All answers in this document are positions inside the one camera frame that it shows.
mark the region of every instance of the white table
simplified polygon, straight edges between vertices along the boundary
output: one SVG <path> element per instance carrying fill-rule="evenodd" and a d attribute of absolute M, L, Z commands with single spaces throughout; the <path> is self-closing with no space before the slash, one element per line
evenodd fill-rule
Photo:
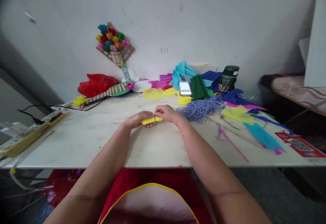
<path fill-rule="evenodd" d="M 85 113 L 68 111 L 66 117 L 46 134 L 51 131 L 54 133 L 35 147 L 18 168 L 84 169 L 126 118 L 142 110 L 154 111 L 157 105 L 164 104 L 169 104 L 173 108 L 180 107 L 177 96 L 154 101 L 144 99 L 142 93 L 129 93 L 122 97 L 106 99 Z M 212 118 L 220 120 L 217 114 Z M 255 122 L 261 126 L 265 124 L 258 119 Z M 283 146 L 287 153 L 276 155 L 273 150 L 260 148 L 225 130 L 230 140 L 250 161 L 249 163 L 229 142 L 215 138 L 218 128 L 216 123 L 207 120 L 201 124 L 192 122 L 192 125 L 230 167 L 318 166 L 308 162 L 276 136 L 275 132 L 282 132 L 283 129 L 271 123 L 266 126 L 266 131 Z M 241 134 L 258 142 L 241 122 L 234 122 L 233 125 L 241 129 Z M 11 168 L 19 157 L 18 155 L 5 159 L 1 165 L 4 165 L 3 168 Z M 176 126 L 161 121 L 149 129 L 140 127 L 132 131 L 125 166 L 167 168 L 191 167 L 191 164 Z"/>

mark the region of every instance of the hand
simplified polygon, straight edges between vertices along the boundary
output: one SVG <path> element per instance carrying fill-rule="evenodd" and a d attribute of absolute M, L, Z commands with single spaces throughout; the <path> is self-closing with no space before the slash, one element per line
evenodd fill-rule
<path fill-rule="evenodd" d="M 170 105 L 157 106 L 154 115 L 161 117 L 163 120 L 173 124 L 175 124 L 180 119 L 184 119 L 182 115 L 176 112 Z"/>
<path fill-rule="evenodd" d="M 140 123 L 140 121 L 144 120 L 144 119 L 150 119 L 153 117 L 153 113 L 149 112 L 149 111 L 142 111 L 139 112 L 138 114 L 135 114 L 131 117 L 129 117 L 128 119 L 125 120 L 125 124 L 130 128 L 130 129 L 134 129 L 137 128 L 139 126 L 141 126 L 142 124 Z M 147 124 L 145 125 L 145 128 L 151 127 L 153 123 Z"/>

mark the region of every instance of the red plastic bag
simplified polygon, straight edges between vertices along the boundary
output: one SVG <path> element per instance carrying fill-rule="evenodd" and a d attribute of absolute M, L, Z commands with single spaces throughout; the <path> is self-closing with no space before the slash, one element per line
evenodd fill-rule
<path fill-rule="evenodd" d="M 118 84 L 117 79 L 104 74 L 87 74 L 87 77 L 89 81 L 81 82 L 78 87 L 78 92 L 86 97 L 99 95 Z"/>

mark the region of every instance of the orange paper flower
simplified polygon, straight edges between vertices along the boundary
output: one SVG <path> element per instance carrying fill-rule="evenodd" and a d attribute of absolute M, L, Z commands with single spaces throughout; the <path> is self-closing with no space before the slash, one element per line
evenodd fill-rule
<path fill-rule="evenodd" d="M 113 37 L 112 33 L 110 33 L 110 32 L 109 32 L 109 33 L 107 33 L 107 34 L 106 34 L 106 36 L 107 36 L 107 38 L 108 38 L 109 40 L 111 40 L 111 39 L 112 39 L 112 37 Z"/>
<path fill-rule="evenodd" d="M 116 42 L 116 43 L 115 43 L 115 46 L 116 46 L 117 48 L 121 48 L 121 43 Z"/>

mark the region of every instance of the thermos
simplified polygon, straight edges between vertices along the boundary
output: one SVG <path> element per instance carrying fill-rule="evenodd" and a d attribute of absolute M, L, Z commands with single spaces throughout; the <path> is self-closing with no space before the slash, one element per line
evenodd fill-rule
<path fill-rule="evenodd" d="M 237 80 L 239 67 L 238 66 L 225 66 L 224 71 L 218 83 L 218 92 L 226 93 L 234 89 L 234 84 Z"/>

